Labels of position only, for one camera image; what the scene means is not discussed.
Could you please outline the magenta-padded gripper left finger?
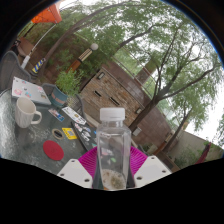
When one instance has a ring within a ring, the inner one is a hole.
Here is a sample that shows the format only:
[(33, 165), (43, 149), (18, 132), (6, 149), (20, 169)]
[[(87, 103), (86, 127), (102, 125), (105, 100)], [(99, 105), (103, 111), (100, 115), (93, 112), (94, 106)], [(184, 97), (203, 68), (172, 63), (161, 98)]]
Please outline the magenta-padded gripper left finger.
[(97, 167), (97, 148), (94, 147), (79, 159), (70, 159), (58, 176), (78, 186), (91, 188)]

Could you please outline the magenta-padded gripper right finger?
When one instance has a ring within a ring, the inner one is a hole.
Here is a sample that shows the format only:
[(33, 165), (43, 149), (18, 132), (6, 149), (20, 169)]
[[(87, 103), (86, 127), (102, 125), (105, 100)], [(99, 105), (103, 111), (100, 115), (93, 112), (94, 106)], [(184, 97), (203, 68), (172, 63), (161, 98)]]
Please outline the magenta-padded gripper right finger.
[(167, 166), (156, 156), (147, 156), (131, 147), (130, 171), (135, 188), (140, 188), (171, 174)]

